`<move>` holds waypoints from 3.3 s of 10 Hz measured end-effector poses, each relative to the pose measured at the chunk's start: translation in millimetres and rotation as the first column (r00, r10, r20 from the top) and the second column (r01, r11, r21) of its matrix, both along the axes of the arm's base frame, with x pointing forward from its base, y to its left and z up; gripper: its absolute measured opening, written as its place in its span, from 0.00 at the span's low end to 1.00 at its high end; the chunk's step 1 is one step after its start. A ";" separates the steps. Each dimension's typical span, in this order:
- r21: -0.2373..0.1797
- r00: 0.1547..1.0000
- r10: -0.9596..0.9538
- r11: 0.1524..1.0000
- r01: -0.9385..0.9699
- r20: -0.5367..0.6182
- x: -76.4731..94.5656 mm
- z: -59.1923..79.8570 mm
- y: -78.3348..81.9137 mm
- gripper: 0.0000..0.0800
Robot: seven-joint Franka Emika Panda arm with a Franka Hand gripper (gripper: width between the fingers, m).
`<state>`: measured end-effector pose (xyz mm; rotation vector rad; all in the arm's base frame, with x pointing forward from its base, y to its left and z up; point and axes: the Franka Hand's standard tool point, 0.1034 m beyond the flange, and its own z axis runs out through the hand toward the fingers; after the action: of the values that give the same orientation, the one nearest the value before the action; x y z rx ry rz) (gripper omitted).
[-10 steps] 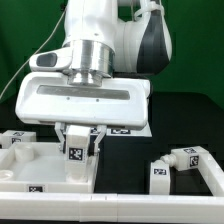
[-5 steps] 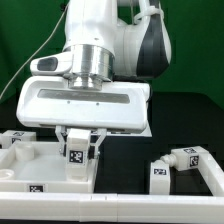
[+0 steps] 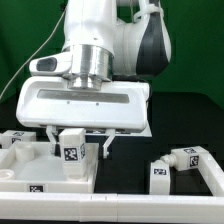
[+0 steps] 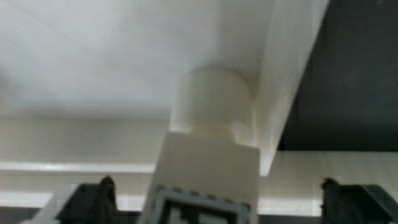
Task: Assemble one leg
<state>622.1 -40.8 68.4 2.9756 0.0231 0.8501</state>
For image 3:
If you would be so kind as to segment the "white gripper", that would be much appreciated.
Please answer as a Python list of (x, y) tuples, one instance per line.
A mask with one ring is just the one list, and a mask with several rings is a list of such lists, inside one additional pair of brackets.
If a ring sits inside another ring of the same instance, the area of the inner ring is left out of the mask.
[(103, 158), (118, 131), (142, 131), (148, 126), (150, 87), (143, 82), (99, 80), (97, 90), (71, 88), (67, 75), (72, 56), (56, 54), (30, 62), (31, 77), (21, 89), (16, 116), (27, 127), (46, 127), (51, 154), (60, 156), (58, 128), (106, 130)]

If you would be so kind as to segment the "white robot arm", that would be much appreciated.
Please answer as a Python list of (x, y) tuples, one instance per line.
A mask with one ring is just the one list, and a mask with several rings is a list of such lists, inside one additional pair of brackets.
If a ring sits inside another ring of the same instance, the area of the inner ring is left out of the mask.
[(152, 135), (147, 119), (150, 85), (169, 64), (171, 43), (160, 0), (68, 0), (65, 42), (58, 54), (29, 64), (16, 117), (46, 130), (51, 150), (59, 129), (116, 136)]

